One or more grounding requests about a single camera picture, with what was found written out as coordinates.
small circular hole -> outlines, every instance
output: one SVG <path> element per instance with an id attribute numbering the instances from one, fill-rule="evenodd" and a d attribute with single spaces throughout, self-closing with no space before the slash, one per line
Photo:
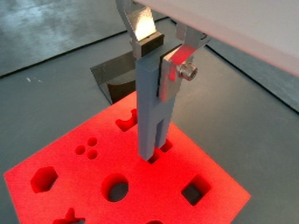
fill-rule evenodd
<path id="1" fill-rule="evenodd" d="M 88 146 L 95 146 L 97 144 L 97 139 L 95 137 L 92 137 L 89 140 L 88 140 Z"/>
<path id="2" fill-rule="evenodd" d="M 99 153 L 96 150 L 88 151 L 88 159 L 95 159 L 97 157 Z"/>
<path id="3" fill-rule="evenodd" d="M 81 155 L 85 152 L 85 147 L 83 145 L 77 146 L 75 153 L 77 155 Z"/>
<path id="4" fill-rule="evenodd" d="M 127 178 L 122 174 L 109 175 L 101 184 L 101 194 L 107 201 L 117 202 L 126 196 L 128 192 Z"/>

